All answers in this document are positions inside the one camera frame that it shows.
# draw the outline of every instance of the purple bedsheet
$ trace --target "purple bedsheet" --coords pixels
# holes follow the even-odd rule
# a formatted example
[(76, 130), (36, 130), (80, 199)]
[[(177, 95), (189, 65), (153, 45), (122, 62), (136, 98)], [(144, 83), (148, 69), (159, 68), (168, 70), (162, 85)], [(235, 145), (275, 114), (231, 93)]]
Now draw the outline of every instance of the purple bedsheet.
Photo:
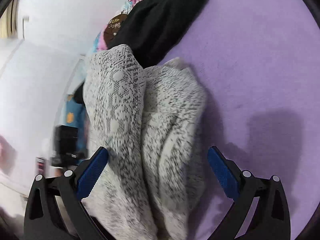
[[(174, 57), (192, 65), (208, 92), (204, 159), (215, 144), (257, 177), (278, 175), (295, 239), (320, 201), (320, 30), (306, 5), (210, 0), (163, 62)], [(208, 166), (207, 176), (192, 240), (207, 239), (232, 203)]]

